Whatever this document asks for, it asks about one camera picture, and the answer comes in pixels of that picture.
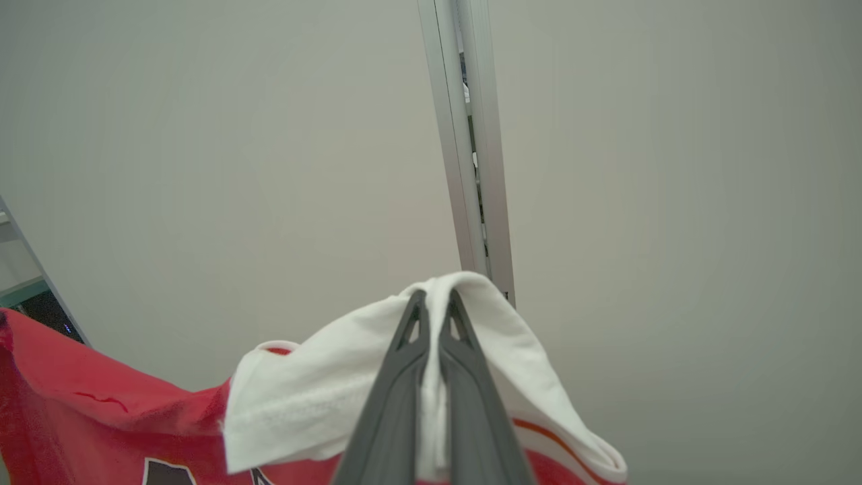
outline metal frame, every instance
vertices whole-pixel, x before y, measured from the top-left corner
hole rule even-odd
[[[515,276],[509,240],[509,209],[503,170],[503,143],[497,106],[497,79],[491,47],[487,0],[458,1],[459,25],[464,42],[473,135],[476,139],[482,209],[487,230],[490,277],[509,303],[515,305]]]
[[[461,268],[487,275],[452,6],[449,0],[418,2]]]
[[[39,258],[36,257],[36,253],[33,251],[33,248],[30,247],[29,242],[27,242],[27,238],[24,237],[24,233],[21,231],[21,227],[19,227],[18,223],[15,222],[15,217],[12,215],[12,212],[9,210],[9,207],[3,201],[3,196],[0,196],[0,211],[6,212],[6,216],[9,218],[9,222],[12,224],[12,229],[18,235],[18,238],[21,239],[21,242],[24,244],[24,248],[26,248],[27,252],[30,253],[30,257],[33,258],[33,261],[35,261],[36,267],[39,269],[39,272],[42,273],[42,278],[47,283],[48,288],[54,295],[54,298],[57,299],[60,308],[63,309],[63,312],[66,313],[66,316],[69,318],[69,321],[72,322],[72,326],[75,327],[75,330],[78,332],[78,335],[81,336],[81,340],[84,341],[84,344],[87,347],[92,347],[92,345],[90,345],[90,340],[87,339],[87,336],[81,331],[81,326],[78,325],[78,322],[75,321],[75,317],[72,315],[72,312],[69,311],[69,305],[67,305],[66,302],[63,300],[63,297],[60,296],[59,292],[57,291],[57,287],[53,284],[53,281],[48,278],[48,273],[45,272],[45,268],[42,267],[42,263],[39,262]]]

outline gray wall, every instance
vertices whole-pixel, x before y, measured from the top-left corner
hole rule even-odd
[[[489,4],[518,310],[631,483],[861,483],[862,3]]]
[[[459,269],[415,2],[7,0],[0,113],[81,331],[182,387]]]

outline white fabric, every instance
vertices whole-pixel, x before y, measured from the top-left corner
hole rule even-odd
[[[422,479],[445,479],[447,389],[437,342],[453,289],[464,300],[509,415],[552,431],[603,479],[625,482],[622,457],[584,426],[534,333],[487,278],[467,272],[416,283],[348,313],[288,356],[265,350],[266,344],[249,352],[228,397],[223,430],[228,471],[341,453],[410,295],[424,290],[431,351],[422,379],[417,471]],[[522,444],[550,457],[562,450],[552,439],[532,442],[542,445]]]

